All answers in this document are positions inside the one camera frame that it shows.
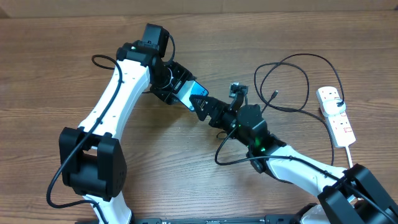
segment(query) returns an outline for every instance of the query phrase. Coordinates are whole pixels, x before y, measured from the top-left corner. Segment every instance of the wall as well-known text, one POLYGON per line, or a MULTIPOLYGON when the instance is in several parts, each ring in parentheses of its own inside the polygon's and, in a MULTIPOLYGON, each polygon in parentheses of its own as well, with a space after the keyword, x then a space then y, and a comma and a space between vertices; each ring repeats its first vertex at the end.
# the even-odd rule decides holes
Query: wall
POLYGON ((393 10, 398 0, 0 0, 0 17, 393 10))

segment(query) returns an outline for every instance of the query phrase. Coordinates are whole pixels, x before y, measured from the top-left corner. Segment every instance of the white power strip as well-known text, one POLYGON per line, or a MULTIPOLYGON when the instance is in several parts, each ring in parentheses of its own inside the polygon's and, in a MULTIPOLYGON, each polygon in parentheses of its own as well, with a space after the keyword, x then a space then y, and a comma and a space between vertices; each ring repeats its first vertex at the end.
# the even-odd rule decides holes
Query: white power strip
MULTIPOLYGON (((327 101, 334 101, 340 99, 338 91, 335 87, 325 86, 317 90, 317 98, 320 104, 320 108, 323 114, 325 114, 324 105, 327 105, 327 101)), ((328 115, 325 117, 326 124, 329 127, 333 144, 335 147, 345 147, 348 156, 349 166, 352 167, 351 154, 349 153, 348 146, 355 142, 355 135, 353 129, 348 121, 347 113, 337 113, 328 115)))

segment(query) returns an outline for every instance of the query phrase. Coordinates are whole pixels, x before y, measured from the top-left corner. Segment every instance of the wooden surface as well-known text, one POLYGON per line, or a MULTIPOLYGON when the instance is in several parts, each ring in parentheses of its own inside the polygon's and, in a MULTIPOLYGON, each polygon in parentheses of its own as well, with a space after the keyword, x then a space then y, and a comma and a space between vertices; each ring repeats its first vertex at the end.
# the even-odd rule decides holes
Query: wooden surface
POLYGON ((398 0, 0 0, 11 18, 393 10, 398 0))
MULTIPOLYGON (((249 85, 249 102, 260 103, 255 68, 290 54, 328 58, 338 69, 357 141, 355 163, 373 174, 398 201, 398 13, 314 12, 213 14, 204 16, 86 17, 0 20, 0 223, 73 223, 94 217, 89 205, 57 210, 45 191, 59 166, 58 136, 76 127, 99 100, 111 72, 94 66, 93 54, 114 56, 125 42, 140 39, 147 22, 173 34, 176 61, 187 67, 211 96, 230 102, 231 82, 249 85)), ((293 58, 310 79, 306 110, 318 113, 315 91, 338 86, 328 65, 293 58)), ((259 76, 265 75, 261 70, 259 76)), ((266 81, 274 104, 299 107, 303 75, 277 69, 266 81)), ((298 152, 330 162, 322 124, 304 114, 267 109, 269 129, 298 152)), ((253 217, 295 213, 317 199, 294 185, 257 174, 248 162, 214 163, 219 130, 183 106, 167 106, 154 95, 139 98, 122 138, 128 164, 124 196, 137 217, 253 217)), ((244 157, 247 149, 228 141, 221 159, 244 157)), ((347 166, 343 149, 336 166, 347 166)), ((59 180, 56 203, 80 199, 59 180)))

